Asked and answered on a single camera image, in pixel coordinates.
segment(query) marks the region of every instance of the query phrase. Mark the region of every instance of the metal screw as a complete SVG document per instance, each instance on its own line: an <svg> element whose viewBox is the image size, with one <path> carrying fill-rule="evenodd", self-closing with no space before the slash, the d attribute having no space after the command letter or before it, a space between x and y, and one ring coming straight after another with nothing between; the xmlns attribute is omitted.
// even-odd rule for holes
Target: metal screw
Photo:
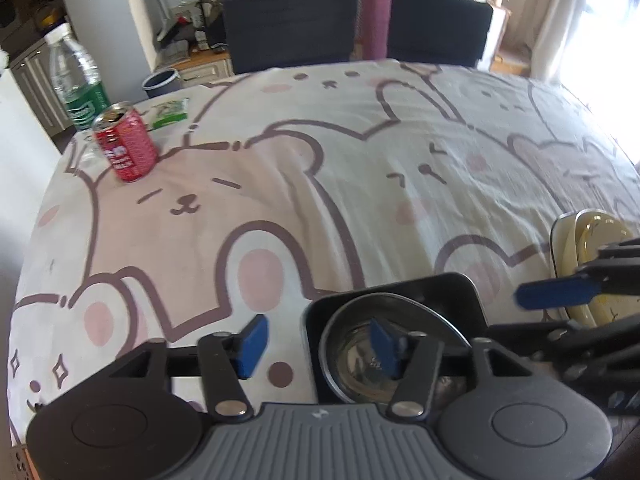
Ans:
<svg viewBox="0 0 640 480"><path fill-rule="evenodd" d="M558 341L558 339L560 339L567 332L568 331L564 328L556 328L555 330L549 332L546 338L549 339L549 341Z"/></svg>
<svg viewBox="0 0 640 480"><path fill-rule="evenodd" d="M246 404L242 400L222 400L216 404L216 412L222 416L244 415Z"/></svg>
<svg viewBox="0 0 640 480"><path fill-rule="evenodd" d="M412 400L401 400L391 406L391 411L402 417L420 416L424 413L424 408Z"/></svg>
<svg viewBox="0 0 640 480"><path fill-rule="evenodd" d="M564 371L564 378L567 381L575 381L578 377L580 377L584 373L586 369L587 369L587 365L584 365L584 364L569 366Z"/></svg>

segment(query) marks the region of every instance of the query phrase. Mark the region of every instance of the black tray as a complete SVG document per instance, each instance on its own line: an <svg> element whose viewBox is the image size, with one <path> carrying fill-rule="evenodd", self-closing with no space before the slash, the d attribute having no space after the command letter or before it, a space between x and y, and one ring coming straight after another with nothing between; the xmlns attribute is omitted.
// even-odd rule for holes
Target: black tray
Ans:
<svg viewBox="0 0 640 480"><path fill-rule="evenodd" d="M467 339L482 336L487 328L482 305L473 282L456 272L352 290L316 300L306 309L305 328L316 393L318 402L321 404L342 402L324 380L320 367L318 347L322 331L334 312L341 306L354 298L372 292L391 292L418 301L444 316Z"/></svg>

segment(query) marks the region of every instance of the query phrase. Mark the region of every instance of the sunlight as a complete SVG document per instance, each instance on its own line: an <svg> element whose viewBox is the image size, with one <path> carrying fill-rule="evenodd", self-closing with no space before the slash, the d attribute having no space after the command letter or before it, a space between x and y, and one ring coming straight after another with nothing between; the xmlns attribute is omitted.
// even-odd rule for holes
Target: sunlight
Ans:
<svg viewBox="0 0 640 480"><path fill-rule="evenodd" d="M586 0L577 31L562 59L560 79L640 162L640 7L631 0Z"/></svg>

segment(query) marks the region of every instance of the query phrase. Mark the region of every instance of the pink cheek circle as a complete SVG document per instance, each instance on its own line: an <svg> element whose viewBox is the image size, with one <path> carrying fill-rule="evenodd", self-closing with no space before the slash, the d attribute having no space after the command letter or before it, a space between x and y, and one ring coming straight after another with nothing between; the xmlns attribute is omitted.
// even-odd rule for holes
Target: pink cheek circle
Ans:
<svg viewBox="0 0 640 480"><path fill-rule="evenodd" d="M286 92L291 90L292 86L287 84L273 84L262 88L262 92L265 94L277 94L279 92Z"/></svg>
<svg viewBox="0 0 640 480"><path fill-rule="evenodd" d="M49 222L51 222L59 209L60 209L59 205L55 205L47 209L40 217L40 220L38 220L38 227L44 227Z"/></svg>
<svg viewBox="0 0 640 480"><path fill-rule="evenodd" d="M486 159L480 153L469 153L466 156L466 167L471 173L480 173L486 171L489 165L486 163Z"/></svg>
<svg viewBox="0 0 640 480"><path fill-rule="evenodd" d="M425 199L404 200L396 208L396 223L415 225L429 215L429 203Z"/></svg>
<svg viewBox="0 0 640 480"><path fill-rule="evenodd" d="M273 310L284 290L284 269L276 254L254 249L245 254L238 268L240 295L254 312Z"/></svg>
<svg viewBox="0 0 640 480"><path fill-rule="evenodd" d="M500 272L495 266L489 262L477 262L469 265L463 274L474 282L482 304L487 306L494 302L502 283Z"/></svg>
<svg viewBox="0 0 640 480"><path fill-rule="evenodd" d="M89 305L84 313L84 329L94 345L106 345L113 335L113 315L109 307L101 301Z"/></svg>

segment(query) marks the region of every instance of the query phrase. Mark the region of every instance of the chair backrest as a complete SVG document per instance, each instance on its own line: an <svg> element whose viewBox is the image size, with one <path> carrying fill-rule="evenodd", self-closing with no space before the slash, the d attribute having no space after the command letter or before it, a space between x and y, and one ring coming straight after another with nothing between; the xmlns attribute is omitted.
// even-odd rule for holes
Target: chair backrest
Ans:
<svg viewBox="0 0 640 480"><path fill-rule="evenodd" d="M475 0L392 0L387 57L473 67L493 12Z"/></svg>
<svg viewBox="0 0 640 480"><path fill-rule="evenodd" d="M234 73L348 61L358 0L223 0Z"/></svg>

